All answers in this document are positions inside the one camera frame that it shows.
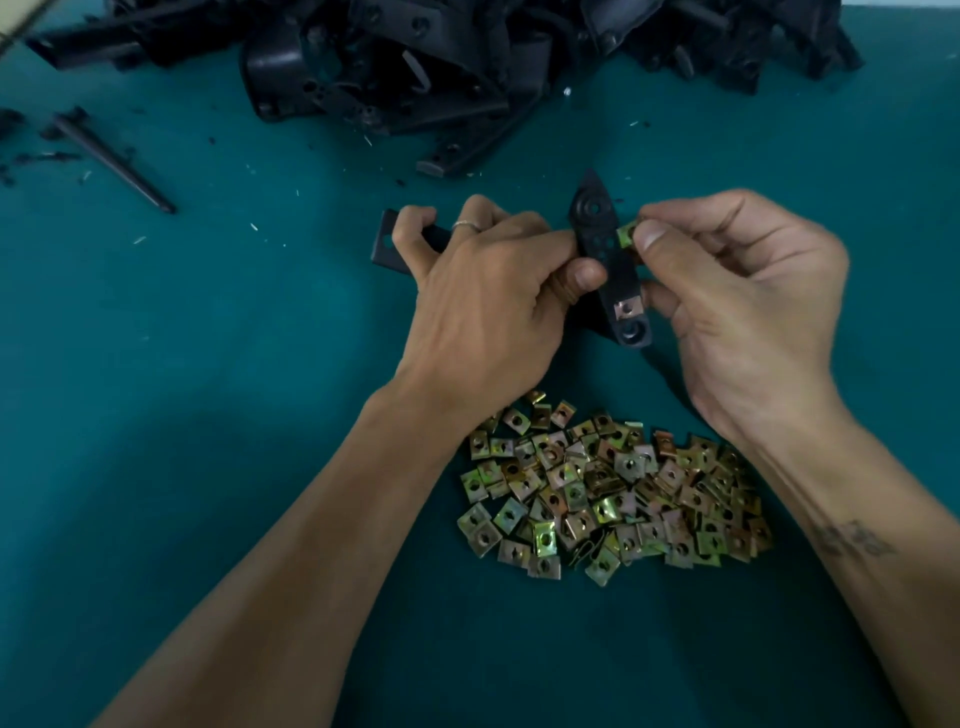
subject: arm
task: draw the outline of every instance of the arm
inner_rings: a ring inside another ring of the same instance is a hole
[[[640,212],[644,297],[677,333],[691,400],[800,524],[911,721],[956,725],[960,523],[833,384],[842,244],[750,192]]]
[[[394,232],[420,287],[395,378],[96,728],[313,727],[333,718],[353,646],[441,471],[491,410],[537,384],[567,306],[603,282],[595,261],[571,260],[571,234],[550,233],[533,213],[510,217],[470,198],[461,218],[484,232],[459,227],[442,256],[420,234],[435,217],[406,207]]]

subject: fingernail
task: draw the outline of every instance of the fingernail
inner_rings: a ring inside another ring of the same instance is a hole
[[[604,269],[592,260],[581,260],[573,269],[573,279],[581,291],[593,291],[603,284]]]
[[[634,230],[634,245],[641,253],[666,233],[667,227],[658,220],[644,220]]]

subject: silver ring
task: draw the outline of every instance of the silver ring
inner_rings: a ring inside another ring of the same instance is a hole
[[[451,230],[452,230],[452,231],[455,231],[455,230],[456,230],[457,228],[459,228],[461,225],[467,225],[467,226],[473,228],[477,233],[483,232],[482,230],[480,230],[480,226],[477,225],[476,223],[474,223],[474,222],[471,221],[471,220],[457,220],[457,222],[455,222],[455,223],[453,224],[453,227],[451,228]]]

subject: teal table surface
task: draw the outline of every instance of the teal table surface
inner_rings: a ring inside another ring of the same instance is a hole
[[[100,7],[63,3],[44,23]],[[259,122],[235,49],[126,75],[58,74],[13,49],[0,106],[35,128],[0,144],[4,162],[76,151],[36,128],[80,104],[180,214],[89,159],[12,165],[0,187],[0,724],[90,721],[390,377],[415,290],[369,263],[386,206],[433,204],[449,225],[481,192],[560,225],[592,165],[623,216],[749,186],[824,223],[852,257],[843,394],[960,510],[960,12],[845,18],[868,61],[856,74],[814,83],[771,63],[748,98],[614,59],[454,181],[413,173],[427,135],[371,146],[321,118]],[[639,355],[592,334],[566,338],[544,386],[583,411],[708,434]],[[455,525],[465,465],[397,558],[337,725],[903,724],[771,495],[778,547],[750,566],[642,562],[601,590],[477,560]]]

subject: wrist tattoo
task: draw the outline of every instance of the wrist tattoo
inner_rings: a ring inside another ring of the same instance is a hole
[[[814,526],[813,533],[817,544],[830,556],[843,556],[845,552],[864,552],[871,556],[897,553],[895,548],[860,521],[850,521],[841,525]]]

